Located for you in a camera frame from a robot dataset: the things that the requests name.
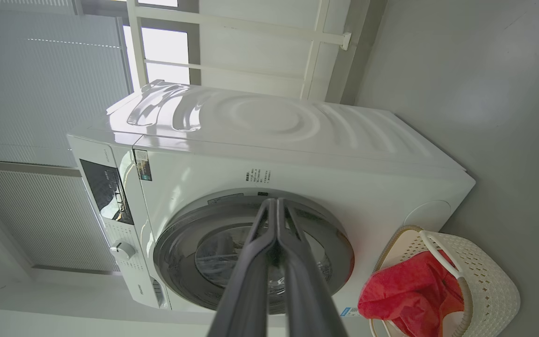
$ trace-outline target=metal pole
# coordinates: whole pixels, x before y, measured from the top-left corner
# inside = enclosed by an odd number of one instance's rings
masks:
[[[149,83],[147,76],[147,66],[145,64],[145,51],[143,47],[143,30],[141,29],[141,18],[137,15],[137,0],[126,0],[128,7],[128,22],[130,23],[130,33],[132,35],[132,45],[134,46],[134,59],[137,64],[137,75],[139,87]]]
[[[229,17],[220,17],[214,15],[203,15],[199,13],[190,13],[185,11],[175,11],[171,9],[136,7],[137,17],[146,17],[149,19],[158,19],[166,21],[178,21],[197,23],[199,25],[216,25],[226,28],[253,30],[281,36],[290,36],[303,38],[306,40],[315,40],[324,43],[337,44],[342,47],[348,47],[347,38],[344,34],[329,34],[321,30],[301,29],[287,26],[272,25],[271,23],[246,21],[233,19]]]
[[[328,16],[328,7],[330,6],[330,0],[319,0],[317,8],[317,18],[315,20],[314,30],[323,33],[323,26],[326,23],[326,17]],[[317,55],[319,54],[320,41],[312,40],[309,48],[309,55],[307,56],[307,63],[305,67],[305,75],[303,77],[303,85],[301,88],[301,98],[309,98],[309,92],[311,91],[311,82],[313,80],[313,74],[315,73],[315,65],[317,64]]]
[[[182,67],[185,67],[185,68],[193,68],[193,69],[200,69],[200,70],[233,71],[233,72],[236,72],[236,73],[255,74],[255,75],[263,75],[263,76],[270,76],[270,77],[280,77],[280,78],[283,78],[283,79],[291,79],[291,80],[296,80],[296,81],[302,81],[300,76],[286,74],[286,73],[278,73],[278,72],[275,72],[275,71],[248,70],[248,69],[237,68],[237,67],[209,66],[209,65],[202,65],[202,64],[192,64],[192,63],[175,63],[175,62],[165,62],[165,61],[162,61],[162,60],[149,60],[149,59],[145,59],[145,63],[164,64],[166,66],[182,66]]]

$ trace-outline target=front-loading washing machine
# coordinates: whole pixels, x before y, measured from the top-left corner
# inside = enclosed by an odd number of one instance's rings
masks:
[[[297,205],[336,307],[353,314],[396,229],[438,231],[475,184],[388,111],[154,81],[68,135],[132,297],[216,309],[268,197]],[[283,313],[284,276],[268,276]]]

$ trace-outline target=laundry basket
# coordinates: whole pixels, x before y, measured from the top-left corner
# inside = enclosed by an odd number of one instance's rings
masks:
[[[442,249],[455,267],[438,252]],[[475,243],[444,233],[428,232],[418,226],[404,226],[392,237],[374,272],[388,268],[423,251],[430,251],[455,276],[463,293],[465,311],[452,337],[495,337],[519,310],[517,287],[488,254]],[[370,320],[374,337],[375,321]],[[389,337],[405,336],[383,322]]]

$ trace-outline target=window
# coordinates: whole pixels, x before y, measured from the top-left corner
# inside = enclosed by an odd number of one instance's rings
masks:
[[[126,39],[132,87],[140,88],[145,83],[138,82],[137,63],[134,58],[134,45],[129,26],[124,26],[124,39]],[[188,34],[186,32],[143,28],[143,46],[147,59],[180,64],[189,63]],[[148,63],[147,74],[149,81],[161,79],[173,83],[190,84],[189,69],[183,66]]]
[[[115,1],[126,2],[126,0],[115,0]],[[178,0],[138,0],[138,2],[139,4],[178,7]]]
[[[139,4],[151,7],[173,7],[173,10],[198,12],[196,0],[139,0]],[[126,42],[128,67],[132,87],[140,88],[138,82],[132,35],[128,22],[126,0],[82,0],[83,12],[122,18]],[[199,25],[184,22],[141,19],[145,58],[175,64],[199,64]],[[146,66],[149,81],[163,79],[173,83],[201,84],[201,71],[185,66],[151,64]]]

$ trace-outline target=red bag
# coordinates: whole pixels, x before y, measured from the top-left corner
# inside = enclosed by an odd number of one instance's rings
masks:
[[[442,337],[442,319],[465,308],[456,278],[428,251],[374,273],[358,307],[365,318],[390,320],[410,337]]]

